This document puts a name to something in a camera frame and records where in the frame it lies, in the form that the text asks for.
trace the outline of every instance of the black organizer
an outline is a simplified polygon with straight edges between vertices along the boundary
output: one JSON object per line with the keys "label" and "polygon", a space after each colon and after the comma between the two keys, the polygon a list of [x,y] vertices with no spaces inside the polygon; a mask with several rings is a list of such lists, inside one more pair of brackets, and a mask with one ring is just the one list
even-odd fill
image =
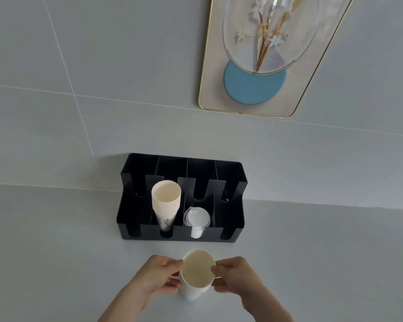
{"label": "black organizer", "polygon": [[[198,158],[129,154],[121,172],[123,193],[116,222],[123,239],[236,242],[245,226],[242,195],[247,180],[242,164]],[[152,210],[152,187],[164,179],[182,190],[170,231],[160,230]],[[190,206],[206,209],[210,226],[191,238],[183,214]]]}

